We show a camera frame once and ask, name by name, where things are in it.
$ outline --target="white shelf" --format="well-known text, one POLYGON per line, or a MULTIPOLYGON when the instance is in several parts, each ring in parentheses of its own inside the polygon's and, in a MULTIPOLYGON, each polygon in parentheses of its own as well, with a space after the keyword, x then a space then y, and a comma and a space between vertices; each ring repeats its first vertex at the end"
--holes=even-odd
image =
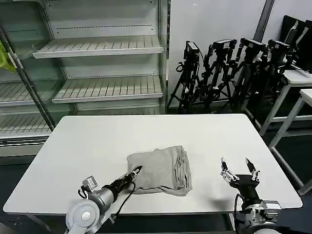
POLYGON ((36 59, 100 55, 159 54, 157 35, 55 39, 33 53, 36 59))
POLYGON ((97 116, 127 116, 127 115, 160 115, 160 107, 147 108, 130 108, 130 109, 112 109, 112 110, 95 110, 79 111, 78 116, 97 115, 97 116))
MULTIPOLYGON (((56 80, 34 81, 38 94, 42 100, 47 100, 53 95, 56 80)), ((0 83, 0 107, 34 105, 30 94, 22 82, 0 83)))
POLYGON ((40 113, 8 115, 1 118, 0 138, 48 136, 50 128, 40 113))
POLYGON ((53 103, 161 98, 159 76, 70 79, 53 103))

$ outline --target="black monitor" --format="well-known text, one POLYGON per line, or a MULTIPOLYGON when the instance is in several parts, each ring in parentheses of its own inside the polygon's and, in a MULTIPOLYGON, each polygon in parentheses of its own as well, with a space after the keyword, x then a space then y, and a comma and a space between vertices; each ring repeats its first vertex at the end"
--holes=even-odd
POLYGON ((296 66, 312 71, 312 21, 303 22, 284 16, 279 40, 296 49, 294 58, 296 66))

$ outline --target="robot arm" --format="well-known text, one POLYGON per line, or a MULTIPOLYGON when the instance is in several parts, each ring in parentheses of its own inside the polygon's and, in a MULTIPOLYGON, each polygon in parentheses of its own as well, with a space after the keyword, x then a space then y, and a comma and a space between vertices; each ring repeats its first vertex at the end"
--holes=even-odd
POLYGON ((234 223, 235 229, 246 234, 254 233, 273 233, 279 228, 276 225, 276 218, 282 209, 277 201, 264 201, 261 200, 256 191, 256 187, 260 183, 260 171, 256 170, 254 165, 246 158, 246 163, 250 171, 250 175, 235 175, 228 170, 224 158, 221 159, 221 175, 224 180, 233 188, 239 190, 239 195, 235 199, 234 208, 234 223), (238 228, 236 218, 236 203, 238 197, 243 200, 241 214, 244 215, 244 220, 241 228, 238 228))
POLYGON ((84 200, 74 205, 66 214, 66 226, 68 228, 66 234, 94 234, 108 219, 114 222, 109 208, 117 200, 119 193, 130 184, 133 184, 133 190, 135 189, 133 179, 140 172, 141 168, 142 166, 135 168, 129 174, 116 179, 110 185, 103 186, 100 190, 95 190, 98 184, 93 176, 85 179, 82 182, 81 191, 78 191, 78 194, 84 200))

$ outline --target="white wall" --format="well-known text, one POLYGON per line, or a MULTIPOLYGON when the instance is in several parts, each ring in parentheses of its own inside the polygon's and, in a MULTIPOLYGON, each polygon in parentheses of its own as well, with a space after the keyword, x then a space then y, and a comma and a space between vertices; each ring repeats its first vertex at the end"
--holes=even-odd
POLYGON ((237 39, 239 44, 241 38, 253 38, 264 4, 265 0, 171 0, 168 95, 181 74, 176 67, 183 61, 185 41, 195 42, 205 55, 214 41, 237 39))
POLYGON ((280 36, 284 15, 306 21, 312 20, 311 0, 275 0, 262 42, 277 40, 280 36))

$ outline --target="yellow cloth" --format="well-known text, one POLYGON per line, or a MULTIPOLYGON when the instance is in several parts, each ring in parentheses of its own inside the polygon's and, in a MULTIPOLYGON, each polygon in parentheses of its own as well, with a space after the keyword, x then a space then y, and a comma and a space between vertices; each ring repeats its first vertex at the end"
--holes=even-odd
POLYGON ((15 68, 11 63, 1 41, 0 41, 0 68, 5 68, 12 72, 15 71, 15 68))

